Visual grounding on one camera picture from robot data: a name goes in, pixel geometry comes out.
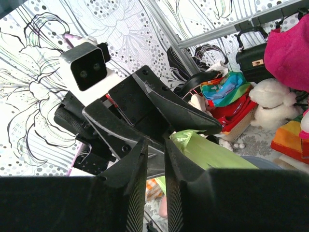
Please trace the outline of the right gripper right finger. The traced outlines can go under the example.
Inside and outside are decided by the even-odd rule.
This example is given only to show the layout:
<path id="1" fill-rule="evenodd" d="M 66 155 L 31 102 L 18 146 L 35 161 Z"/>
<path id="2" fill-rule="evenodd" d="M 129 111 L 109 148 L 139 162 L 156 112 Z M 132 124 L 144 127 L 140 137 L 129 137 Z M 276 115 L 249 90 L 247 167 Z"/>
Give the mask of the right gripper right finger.
<path id="1" fill-rule="evenodd" d="M 283 169 L 204 170 L 165 145 L 171 232 L 306 232 L 309 176 Z"/>

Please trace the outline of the orange checked towel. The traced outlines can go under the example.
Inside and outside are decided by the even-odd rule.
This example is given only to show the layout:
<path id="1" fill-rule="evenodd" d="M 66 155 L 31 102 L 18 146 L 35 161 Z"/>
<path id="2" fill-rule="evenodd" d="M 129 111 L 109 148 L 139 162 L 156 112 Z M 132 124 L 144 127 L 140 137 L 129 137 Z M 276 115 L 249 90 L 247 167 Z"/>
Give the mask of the orange checked towel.
<path id="1" fill-rule="evenodd" d="M 155 179 L 146 181 L 145 201 L 150 202 L 163 196 L 163 191 Z"/>

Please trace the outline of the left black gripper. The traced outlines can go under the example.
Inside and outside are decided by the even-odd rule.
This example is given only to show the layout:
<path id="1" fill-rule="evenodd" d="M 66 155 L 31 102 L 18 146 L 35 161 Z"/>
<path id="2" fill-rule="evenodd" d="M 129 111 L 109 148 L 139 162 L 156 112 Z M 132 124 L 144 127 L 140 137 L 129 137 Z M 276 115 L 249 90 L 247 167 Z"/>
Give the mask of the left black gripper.
<path id="1" fill-rule="evenodd" d="M 147 174 L 164 175 L 162 144 L 169 125 L 162 116 L 175 131 L 214 135 L 222 130 L 217 119 L 182 100 L 149 66 L 143 66 L 85 108 L 68 92 L 54 120 L 82 142 L 72 162 L 74 169 L 98 175 L 145 139 L 149 146 Z"/>

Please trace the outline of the magenta hanging cloth bag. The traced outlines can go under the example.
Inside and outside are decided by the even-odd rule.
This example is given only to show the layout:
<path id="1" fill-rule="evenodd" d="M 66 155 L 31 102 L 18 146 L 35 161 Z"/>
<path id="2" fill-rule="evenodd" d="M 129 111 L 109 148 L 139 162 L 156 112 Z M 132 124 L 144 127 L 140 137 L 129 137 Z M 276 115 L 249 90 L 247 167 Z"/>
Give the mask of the magenta hanging cloth bag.
<path id="1" fill-rule="evenodd" d="M 272 30 L 264 54 L 266 69 L 282 84 L 309 90 L 309 15 L 292 28 Z"/>

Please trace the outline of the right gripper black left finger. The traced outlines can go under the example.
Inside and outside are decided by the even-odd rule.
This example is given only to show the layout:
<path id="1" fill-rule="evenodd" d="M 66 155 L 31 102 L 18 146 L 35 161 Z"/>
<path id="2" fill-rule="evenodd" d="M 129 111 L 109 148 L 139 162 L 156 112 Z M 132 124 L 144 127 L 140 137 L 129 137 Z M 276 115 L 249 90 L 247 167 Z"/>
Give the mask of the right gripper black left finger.
<path id="1" fill-rule="evenodd" d="M 3 177 L 3 232 L 140 232 L 147 143 L 96 176 Z"/>

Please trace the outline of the green plastic trash bag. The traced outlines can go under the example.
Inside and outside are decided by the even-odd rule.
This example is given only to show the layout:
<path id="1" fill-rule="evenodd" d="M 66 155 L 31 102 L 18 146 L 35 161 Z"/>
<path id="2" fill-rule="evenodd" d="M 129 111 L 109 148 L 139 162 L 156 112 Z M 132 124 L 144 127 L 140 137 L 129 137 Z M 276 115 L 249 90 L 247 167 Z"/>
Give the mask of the green plastic trash bag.
<path id="1" fill-rule="evenodd" d="M 257 169 L 241 156 L 202 137 L 197 130 L 174 132 L 169 138 L 186 157 L 205 170 L 208 168 Z"/>

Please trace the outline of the pink plush pig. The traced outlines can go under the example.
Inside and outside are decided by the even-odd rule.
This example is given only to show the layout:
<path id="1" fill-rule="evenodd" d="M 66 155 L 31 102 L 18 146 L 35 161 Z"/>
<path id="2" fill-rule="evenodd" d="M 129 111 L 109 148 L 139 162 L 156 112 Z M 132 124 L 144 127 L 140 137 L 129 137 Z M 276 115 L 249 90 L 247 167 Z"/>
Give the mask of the pink plush pig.
<path id="1" fill-rule="evenodd" d="M 308 139 L 309 138 L 309 113 L 303 115 L 303 118 L 300 122 L 301 132 L 299 133 L 299 137 L 301 139 Z"/>

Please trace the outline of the pink glasses case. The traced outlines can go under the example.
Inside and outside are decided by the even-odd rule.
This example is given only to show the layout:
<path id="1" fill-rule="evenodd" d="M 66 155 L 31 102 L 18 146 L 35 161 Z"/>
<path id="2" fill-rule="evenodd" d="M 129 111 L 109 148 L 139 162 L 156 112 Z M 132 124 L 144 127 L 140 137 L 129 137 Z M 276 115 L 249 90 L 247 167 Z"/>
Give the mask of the pink glasses case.
<path id="1" fill-rule="evenodd" d="M 162 202 L 161 202 L 160 207 L 159 207 L 159 215 L 162 218 L 167 218 L 168 217 L 167 198 L 166 198 L 166 196 L 164 196 L 162 198 Z"/>

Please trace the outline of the red folded cloth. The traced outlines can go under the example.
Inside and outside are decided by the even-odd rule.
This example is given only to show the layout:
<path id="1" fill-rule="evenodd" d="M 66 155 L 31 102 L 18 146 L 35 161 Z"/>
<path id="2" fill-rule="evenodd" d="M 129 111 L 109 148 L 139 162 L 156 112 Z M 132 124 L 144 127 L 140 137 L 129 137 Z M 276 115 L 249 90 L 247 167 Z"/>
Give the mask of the red folded cloth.
<path id="1" fill-rule="evenodd" d="M 230 132 L 252 109 L 257 106 L 245 93 L 235 102 L 225 107 L 217 107 L 211 110 L 212 116 L 222 125 L 222 132 Z"/>

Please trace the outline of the white plush lamb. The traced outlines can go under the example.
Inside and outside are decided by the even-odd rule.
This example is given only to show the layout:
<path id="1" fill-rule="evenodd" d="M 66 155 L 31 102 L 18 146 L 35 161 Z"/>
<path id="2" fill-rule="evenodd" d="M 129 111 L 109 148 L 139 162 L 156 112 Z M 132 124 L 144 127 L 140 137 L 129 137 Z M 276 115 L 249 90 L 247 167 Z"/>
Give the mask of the white plush lamb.
<path id="1" fill-rule="evenodd" d="M 296 94 L 275 78 L 265 79 L 249 92 L 251 101 L 258 104 L 251 125 L 276 130 L 303 113 L 296 106 Z"/>

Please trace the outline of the rainbow striped bag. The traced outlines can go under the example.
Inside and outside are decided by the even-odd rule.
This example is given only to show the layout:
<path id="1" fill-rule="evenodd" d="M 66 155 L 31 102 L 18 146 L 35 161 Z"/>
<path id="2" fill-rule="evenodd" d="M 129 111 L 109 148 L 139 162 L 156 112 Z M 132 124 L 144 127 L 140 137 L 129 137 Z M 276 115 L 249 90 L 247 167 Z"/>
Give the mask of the rainbow striped bag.
<path id="1" fill-rule="evenodd" d="M 271 148 L 297 161 L 309 163 L 309 127 L 302 129 L 300 115 L 276 130 Z"/>

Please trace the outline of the blue plastic trash bin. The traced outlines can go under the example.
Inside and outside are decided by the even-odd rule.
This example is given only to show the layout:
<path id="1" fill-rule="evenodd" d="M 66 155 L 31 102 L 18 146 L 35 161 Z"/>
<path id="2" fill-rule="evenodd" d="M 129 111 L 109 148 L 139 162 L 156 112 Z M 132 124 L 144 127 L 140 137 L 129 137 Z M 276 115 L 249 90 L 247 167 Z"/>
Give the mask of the blue plastic trash bin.
<path id="1" fill-rule="evenodd" d="M 250 162 L 251 164 L 253 164 L 254 166 L 256 166 L 258 169 L 267 169 L 267 170 L 281 169 L 281 167 L 278 166 L 277 164 L 263 158 L 252 157 L 252 156 L 241 156 L 241 157 L 246 161 Z"/>

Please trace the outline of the colourful scarf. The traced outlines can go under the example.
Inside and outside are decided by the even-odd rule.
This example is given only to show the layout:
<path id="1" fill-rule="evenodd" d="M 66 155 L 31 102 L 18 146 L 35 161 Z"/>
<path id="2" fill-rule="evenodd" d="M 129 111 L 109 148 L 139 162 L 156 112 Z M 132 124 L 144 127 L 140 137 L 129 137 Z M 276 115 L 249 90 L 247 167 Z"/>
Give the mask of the colourful scarf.
<path id="1" fill-rule="evenodd" d="M 247 82 L 241 72 L 229 72 L 217 84 L 214 80 L 211 84 L 208 82 L 200 84 L 201 93 L 210 107 L 228 106 L 243 96 L 250 87 L 251 83 Z"/>

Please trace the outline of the black leather handbag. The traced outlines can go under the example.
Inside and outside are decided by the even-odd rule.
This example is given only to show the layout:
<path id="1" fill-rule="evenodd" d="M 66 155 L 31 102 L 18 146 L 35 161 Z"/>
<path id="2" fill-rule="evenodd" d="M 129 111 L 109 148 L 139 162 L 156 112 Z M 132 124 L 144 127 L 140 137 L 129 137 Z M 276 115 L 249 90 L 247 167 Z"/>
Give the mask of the black leather handbag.
<path id="1" fill-rule="evenodd" d="M 274 76 L 266 69 L 264 62 L 264 54 L 267 43 L 245 49 L 241 40 L 241 35 L 248 32 L 260 32 L 267 42 L 268 34 L 261 26 L 242 30 L 236 36 L 239 43 L 238 52 L 236 54 L 236 63 L 240 66 L 245 79 L 248 82 L 259 83 L 265 79 L 274 78 Z"/>

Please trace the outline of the cream canvas tote bag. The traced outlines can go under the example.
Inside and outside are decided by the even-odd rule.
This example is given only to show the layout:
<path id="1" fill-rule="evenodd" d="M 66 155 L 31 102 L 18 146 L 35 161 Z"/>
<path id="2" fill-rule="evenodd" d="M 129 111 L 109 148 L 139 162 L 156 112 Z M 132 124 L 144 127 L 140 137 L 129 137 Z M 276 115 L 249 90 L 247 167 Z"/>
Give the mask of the cream canvas tote bag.
<path id="1" fill-rule="evenodd" d="M 191 100 L 188 102 L 188 104 L 193 106 L 194 108 L 212 116 L 211 112 L 206 109 L 204 97 L 202 97 L 198 94 L 194 94 L 194 95 L 191 96 Z"/>

